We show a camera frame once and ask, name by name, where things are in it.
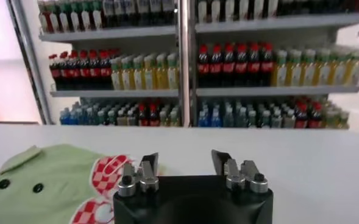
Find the beverage bottle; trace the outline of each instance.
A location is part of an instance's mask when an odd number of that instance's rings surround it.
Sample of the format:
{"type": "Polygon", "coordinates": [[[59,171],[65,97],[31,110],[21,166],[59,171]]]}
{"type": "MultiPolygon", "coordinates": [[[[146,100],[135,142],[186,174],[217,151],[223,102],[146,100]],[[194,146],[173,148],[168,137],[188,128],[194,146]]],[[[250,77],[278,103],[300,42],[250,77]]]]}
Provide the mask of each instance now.
{"type": "Polygon", "coordinates": [[[316,62],[315,77],[313,79],[313,85],[326,85],[330,75],[330,50],[321,49],[319,51],[319,57],[316,62]]]}
{"type": "Polygon", "coordinates": [[[179,76],[178,76],[177,59],[175,53],[172,53],[168,56],[167,76],[168,76],[168,87],[170,89],[178,89],[179,76]]]}
{"type": "Polygon", "coordinates": [[[249,86],[259,86],[259,47],[257,44],[252,44],[249,51],[247,77],[249,86]]]}
{"type": "Polygon", "coordinates": [[[201,45],[198,54],[198,86],[199,87],[208,87],[210,85],[208,76],[209,76],[208,47],[203,44],[201,45]]]}
{"type": "Polygon", "coordinates": [[[112,82],[112,64],[108,57],[107,51],[100,51],[101,56],[101,80],[102,80],[102,89],[113,89],[112,82]]]}
{"type": "Polygon", "coordinates": [[[90,50],[91,89],[101,89],[101,61],[95,50],[90,50]]]}
{"type": "Polygon", "coordinates": [[[300,86],[311,86],[313,77],[315,76],[315,55],[316,51],[307,49],[304,52],[304,62],[302,63],[302,70],[300,76],[300,86]]]}
{"type": "Polygon", "coordinates": [[[234,83],[234,70],[235,70],[235,55],[233,53],[233,46],[230,43],[226,44],[226,50],[222,65],[222,85],[233,86],[234,83]]]}
{"type": "Polygon", "coordinates": [[[306,128],[308,124],[307,106],[301,104],[296,113],[296,124],[294,128],[306,128]]]}
{"type": "Polygon", "coordinates": [[[211,86],[220,86],[222,71],[222,53],[220,44],[216,44],[213,48],[213,55],[211,56],[209,67],[211,86]]]}
{"type": "Polygon", "coordinates": [[[343,81],[345,85],[357,85],[359,82],[359,51],[353,51],[351,54],[343,81]]]}
{"type": "Polygon", "coordinates": [[[265,49],[261,54],[260,64],[260,86],[270,86],[274,60],[272,58],[272,45],[265,44],[265,49]]]}
{"type": "Polygon", "coordinates": [[[86,31],[95,29],[93,17],[93,5],[91,0],[82,1],[82,20],[86,31]]]}
{"type": "Polygon", "coordinates": [[[288,109],[286,116],[283,118],[283,127],[295,128],[295,126],[296,126],[296,117],[294,115],[294,110],[288,109]]]}
{"type": "Polygon", "coordinates": [[[162,0],[150,0],[151,23],[153,25],[163,24],[162,22],[162,0]]]}
{"type": "Polygon", "coordinates": [[[167,68],[165,66],[166,56],[165,53],[162,53],[157,57],[156,78],[158,89],[168,89],[167,68]]]}
{"type": "Polygon", "coordinates": [[[287,64],[285,86],[299,86],[301,70],[301,51],[291,50],[290,61],[287,64]]]}
{"type": "Polygon", "coordinates": [[[282,116],[280,110],[275,110],[271,118],[271,128],[282,128],[282,116]]]}
{"type": "Polygon", "coordinates": [[[247,62],[248,54],[247,47],[244,44],[239,44],[237,47],[237,54],[235,59],[235,72],[234,72],[234,84],[235,86],[246,86],[247,83],[247,62]]]}
{"type": "Polygon", "coordinates": [[[145,76],[143,69],[143,56],[138,56],[133,59],[133,65],[135,67],[135,87],[136,89],[146,89],[145,76]]]}

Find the soda bottle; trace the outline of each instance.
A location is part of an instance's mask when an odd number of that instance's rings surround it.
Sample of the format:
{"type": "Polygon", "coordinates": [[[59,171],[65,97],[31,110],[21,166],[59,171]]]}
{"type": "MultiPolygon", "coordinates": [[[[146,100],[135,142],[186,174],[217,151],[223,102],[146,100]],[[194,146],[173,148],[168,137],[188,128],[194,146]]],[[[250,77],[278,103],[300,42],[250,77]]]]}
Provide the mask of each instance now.
{"type": "Polygon", "coordinates": [[[261,55],[260,86],[270,86],[274,62],[272,58],[272,45],[265,44],[265,50],[261,55]]]}
{"type": "Polygon", "coordinates": [[[220,44],[216,44],[213,48],[213,55],[211,56],[209,67],[211,86],[220,86],[222,72],[222,53],[220,44]]]}
{"type": "Polygon", "coordinates": [[[235,86],[246,86],[248,84],[247,80],[247,63],[248,63],[248,54],[247,46],[244,44],[239,44],[236,54],[236,64],[234,72],[235,86]]]}
{"type": "Polygon", "coordinates": [[[259,86],[260,77],[259,77],[259,47],[258,44],[254,43],[251,45],[248,66],[247,66],[247,77],[249,86],[259,86]]]}
{"type": "Polygon", "coordinates": [[[198,55],[198,86],[208,87],[210,85],[209,76],[208,47],[203,44],[199,49],[198,55]]]}
{"type": "Polygon", "coordinates": [[[101,61],[95,50],[90,50],[91,89],[101,89],[101,61]]]}
{"type": "Polygon", "coordinates": [[[224,54],[224,64],[222,66],[222,85],[233,86],[234,83],[234,70],[235,70],[235,55],[233,53],[233,46],[230,43],[226,44],[224,54]]]}

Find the bottle label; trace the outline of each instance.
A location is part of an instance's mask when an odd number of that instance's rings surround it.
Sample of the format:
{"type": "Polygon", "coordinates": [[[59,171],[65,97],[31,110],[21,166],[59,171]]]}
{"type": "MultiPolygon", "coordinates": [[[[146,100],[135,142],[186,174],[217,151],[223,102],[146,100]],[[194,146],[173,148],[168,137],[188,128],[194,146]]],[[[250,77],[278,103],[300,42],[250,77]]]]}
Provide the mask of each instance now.
{"type": "Polygon", "coordinates": [[[90,16],[88,12],[86,11],[82,12],[82,19],[83,19],[83,25],[85,30],[91,30],[90,16]]]}
{"type": "Polygon", "coordinates": [[[149,3],[151,4],[151,12],[160,12],[162,0],[150,0],[149,3]]]}
{"type": "Polygon", "coordinates": [[[212,64],[210,65],[211,73],[219,73],[221,72],[222,63],[212,64]]]}
{"type": "Polygon", "coordinates": [[[55,14],[51,13],[49,17],[51,19],[53,31],[55,33],[60,33],[60,26],[59,26],[59,21],[57,20],[57,16],[55,14]]]}
{"type": "Polygon", "coordinates": [[[170,89],[177,89],[178,88],[175,69],[169,69],[168,70],[168,85],[169,85],[170,89]]]}
{"type": "Polygon", "coordinates": [[[76,12],[71,13],[71,20],[75,31],[81,31],[79,24],[79,17],[76,12]]]}
{"type": "Polygon", "coordinates": [[[236,73],[245,73],[247,71],[247,63],[236,63],[235,72],[236,73]]]}
{"type": "Polygon", "coordinates": [[[304,75],[304,86],[311,86],[313,81],[313,76],[315,75],[315,67],[308,66],[305,70],[304,75]]]}
{"type": "Polygon", "coordinates": [[[247,67],[248,72],[256,73],[256,72],[259,71],[259,69],[260,69],[260,63],[259,62],[248,63],[248,67],[247,67]]]}
{"type": "Polygon", "coordinates": [[[116,15],[125,14],[123,3],[121,3],[121,0],[114,0],[114,13],[116,15]]]}
{"type": "Polygon", "coordinates": [[[60,13],[60,21],[62,22],[63,31],[69,32],[69,24],[68,24],[68,18],[65,13],[60,13]]]}
{"type": "Polygon", "coordinates": [[[198,3],[198,22],[207,23],[207,5],[206,1],[201,1],[198,3]]]}
{"type": "Polygon", "coordinates": [[[281,67],[278,69],[277,73],[277,86],[285,86],[286,80],[286,67],[281,67]]]}
{"type": "Polygon", "coordinates": [[[145,88],[146,89],[152,89],[153,81],[152,81],[152,71],[146,71],[145,72],[145,88]]]}
{"type": "Polygon", "coordinates": [[[255,0],[254,3],[254,19],[262,19],[264,0],[255,0]]]}
{"type": "Polygon", "coordinates": [[[330,75],[330,67],[324,66],[320,69],[319,85],[326,85],[330,75]]]}
{"type": "Polygon", "coordinates": [[[138,12],[148,13],[149,12],[149,1],[148,0],[137,0],[138,12]]]}
{"type": "Polygon", "coordinates": [[[94,11],[93,11],[93,17],[94,17],[95,28],[96,28],[97,30],[101,30],[101,29],[102,29],[102,16],[101,16],[101,11],[94,10],[94,11]]]}
{"type": "Polygon", "coordinates": [[[248,19],[248,0],[240,0],[239,16],[240,16],[240,20],[248,19]]]}
{"type": "Polygon", "coordinates": [[[301,67],[295,67],[291,71],[291,85],[299,86],[300,85],[300,75],[301,75],[301,67]]]}
{"type": "Polygon", "coordinates": [[[335,69],[335,85],[342,85],[343,78],[346,73],[346,67],[344,65],[339,65],[335,69]]]}
{"type": "Polygon", "coordinates": [[[128,71],[123,72],[124,89],[126,90],[130,89],[129,75],[128,71]]]}
{"type": "Polygon", "coordinates": [[[273,62],[263,62],[260,66],[261,72],[271,72],[272,67],[274,66],[273,62]]]}
{"type": "Polygon", "coordinates": [[[135,71],[135,84],[136,89],[143,89],[143,84],[141,82],[141,71],[135,71]]]}
{"type": "Polygon", "coordinates": [[[226,1],[226,21],[233,21],[235,13],[235,0],[226,1]]]}
{"type": "Polygon", "coordinates": [[[306,128],[307,121],[296,121],[294,128],[306,128]]]}
{"type": "Polygon", "coordinates": [[[211,3],[211,21],[214,23],[220,21],[220,0],[214,0],[211,3]]]}
{"type": "Polygon", "coordinates": [[[163,1],[163,11],[171,12],[174,11],[174,1],[173,0],[162,0],[163,1]]]}
{"type": "Polygon", "coordinates": [[[222,71],[226,72],[226,73],[233,73],[233,70],[235,69],[235,63],[224,63],[224,65],[222,66],[222,71]]]}

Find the yellow bottle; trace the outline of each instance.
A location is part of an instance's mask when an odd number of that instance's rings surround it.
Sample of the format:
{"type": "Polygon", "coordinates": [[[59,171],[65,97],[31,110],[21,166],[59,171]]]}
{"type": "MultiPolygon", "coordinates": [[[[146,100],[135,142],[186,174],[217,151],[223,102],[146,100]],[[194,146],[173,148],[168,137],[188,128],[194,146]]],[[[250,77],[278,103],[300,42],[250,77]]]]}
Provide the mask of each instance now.
{"type": "Polygon", "coordinates": [[[179,87],[179,76],[175,53],[168,56],[168,86],[170,89],[178,89],[179,87]]]}
{"type": "Polygon", "coordinates": [[[166,54],[164,53],[157,57],[156,78],[158,89],[168,89],[166,54]]]}
{"type": "Polygon", "coordinates": [[[133,66],[135,68],[134,76],[136,89],[146,89],[143,63],[144,58],[142,55],[133,59],[133,66]]]}
{"type": "Polygon", "coordinates": [[[300,86],[311,86],[313,83],[313,77],[315,76],[315,56],[316,51],[307,49],[304,52],[304,62],[302,64],[300,86]]]}
{"type": "Polygon", "coordinates": [[[123,76],[121,72],[121,58],[116,57],[110,60],[112,64],[112,81],[115,90],[123,90],[123,76]]]}
{"type": "Polygon", "coordinates": [[[315,77],[313,79],[313,86],[326,85],[330,75],[330,50],[321,49],[316,62],[315,77]]]}
{"type": "Polygon", "coordinates": [[[290,52],[290,62],[287,66],[285,86],[299,86],[301,77],[301,51],[290,52]]]}
{"type": "Polygon", "coordinates": [[[278,51],[277,63],[274,65],[272,72],[272,85],[273,86],[285,86],[286,80],[286,57],[288,53],[286,51],[278,51]]]}
{"type": "Polygon", "coordinates": [[[144,79],[145,89],[154,89],[154,70],[152,68],[152,57],[148,55],[144,58],[144,79]]]}
{"type": "Polygon", "coordinates": [[[343,83],[357,85],[359,82],[359,50],[351,53],[351,60],[347,63],[347,71],[343,83]]]}

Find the shelf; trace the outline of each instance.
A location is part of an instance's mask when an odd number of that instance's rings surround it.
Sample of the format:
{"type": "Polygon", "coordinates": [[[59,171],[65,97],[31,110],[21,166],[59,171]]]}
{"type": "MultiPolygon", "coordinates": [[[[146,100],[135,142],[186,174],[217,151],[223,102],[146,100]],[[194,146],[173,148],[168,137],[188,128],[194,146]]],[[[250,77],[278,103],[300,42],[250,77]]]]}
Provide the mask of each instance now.
{"type": "Polygon", "coordinates": [[[200,97],[225,96],[289,96],[320,95],[330,93],[357,93],[359,86],[300,86],[300,87],[253,87],[253,88],[198,88],[200,97]]]}
{"type": "Polygon", "coordinates": [[[197,33],[275,30],[308,27],[343,27],[359,23],[359,13],[336,15],[285,16],[282,18],[197,24],[197,33]]]}
{"type": "Polygon", "coordinates": [[[161,90],[64,90],[51,91],[52,97],[112,97],[112,98],[144,98],[144,97],[178,97],[177,89],[161,90]]]}
{"type": "Polygon", "coordinates": [[[44,33],[40,40],[51,42],[73,42],[81,40],[102,40],[130,37],[153,37],[162,35],[175,35],[175,26],[157,26],[157,27],[125,27],[113,28],[107,30],[93,30],[87,32],[71,33],[44,33]]]}

